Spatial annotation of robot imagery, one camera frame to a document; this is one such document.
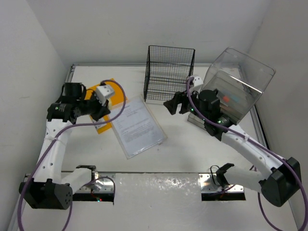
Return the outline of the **clear document sleeve with paper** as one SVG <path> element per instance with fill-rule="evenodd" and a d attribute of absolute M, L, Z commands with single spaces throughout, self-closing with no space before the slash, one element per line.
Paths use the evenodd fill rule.
<path fill-rule="evenodd" d="M 111 124 L 127 159 L 167 139 L 141 95 L 127 100 L 123 112 Z"/>

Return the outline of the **orange plastic folder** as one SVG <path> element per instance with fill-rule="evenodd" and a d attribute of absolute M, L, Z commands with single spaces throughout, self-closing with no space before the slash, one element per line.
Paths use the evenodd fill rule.
<path fill-rule="evenodd" d="M 107 82 L 106 84 L 109 85 L 114 90 L 114 94 L 107 99 L 109 101 L 109 104 L 108 104 L 109 110 L 111 112 L 115 112 L 114 108 L 116 106 L 120 106 L 120 104 L 123 103 L 124 95 L 123 95 L 123 92 L 120 89 L 120 87 L 117 84 L 115 84 L 114 82 Z M 96 88 L 99 85 L 100 84 L 97 84 L 97 85 L 94 85 L 94 86 L 87 89 L 85 100 L 89 100 L 91 98 L 91 95 L 94 93 L 94 91 L 96 90 Z M 102 124 L 102 125 L 95 125 L 94 127 L 95 127 L 98 134 L 102 134 L 103 132 L 112 128 L 112 123 L 109 122 L 109 123 L 105 123 L 105 124 Z"/>

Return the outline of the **black orange highlighter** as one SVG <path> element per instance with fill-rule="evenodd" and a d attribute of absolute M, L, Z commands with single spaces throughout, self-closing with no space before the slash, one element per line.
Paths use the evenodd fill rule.
<path fill-rule="evenodd" d="M 230 99 L 229 99 L 228 96 L 223 96 L 222 99 L 223 99 L 225 102 L 227 102 L 227 103 L 230 101 Z"/>

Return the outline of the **blue pastel highlighter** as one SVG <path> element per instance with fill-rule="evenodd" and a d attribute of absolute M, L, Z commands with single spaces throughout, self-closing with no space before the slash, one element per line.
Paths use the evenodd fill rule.
<path fill-rule="evenodd" d="M 230 98 L 231 98 L 233 101 L 237 102 L 237 103 L 240 102 L 240 99 L 239 99 L 238 97 L 236 97 L 236 96 L 231 96 Z"/>

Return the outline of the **clear plastic drawer organizer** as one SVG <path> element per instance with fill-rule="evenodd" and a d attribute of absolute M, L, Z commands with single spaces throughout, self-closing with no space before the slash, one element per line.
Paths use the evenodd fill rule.
<path fill-rule="evenodd" d="M 221 111 L 228 115 L 234 125 L 246 116 L 264 93 L 274 77 L 274 68 L 234 48 L 227 48 L 207 69 L 202 90 L 218 90 Z M 225 102 L 222 97 L 228 96 Z M 230 97 L 240 99 L 237 103 Z"/>

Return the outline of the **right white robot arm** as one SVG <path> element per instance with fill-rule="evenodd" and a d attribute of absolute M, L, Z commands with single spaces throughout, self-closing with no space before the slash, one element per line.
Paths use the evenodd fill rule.
<path fill-rule="evenodd" d="M 217 94 L 218 90 L 193 91 L 192 94 L 178 91 L 163 105 L 174 115 L 180 104 L 180 114 L 189 112 L 199 117 L 209 135 L 235 149 L 258 170 L 250 173 L 226 163 L 215 172 L 214 184 L 222 189 L 232 184 L 242 185 L 261 193 L 272 205 L 281 207 L 300 189 L 299 162 L 292 157 L 287 160 L 274 157 L 263 145 L 250 138 L 222 112 Z"/>

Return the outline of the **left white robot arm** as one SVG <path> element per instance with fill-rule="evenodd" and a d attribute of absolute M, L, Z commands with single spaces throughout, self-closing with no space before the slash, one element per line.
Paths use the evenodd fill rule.
<path fill-rule="evenodd" d="M 58 100 L 47 113 L 46 133 L 39 155 L 38 168 L 19 192 L 33 209 L 66 210 L 73 195 L 82 186 L 94 180 L 95 166 L 79 165 L 62 176 L 62 163 L 71 135 L 71 126 L 77 118 L 90 116 L 95 122 L 110 113 L 109 99 L 115 91 L 104 83 L 96 89 L 86 89 L 82 83 L 64 83 Z"/>

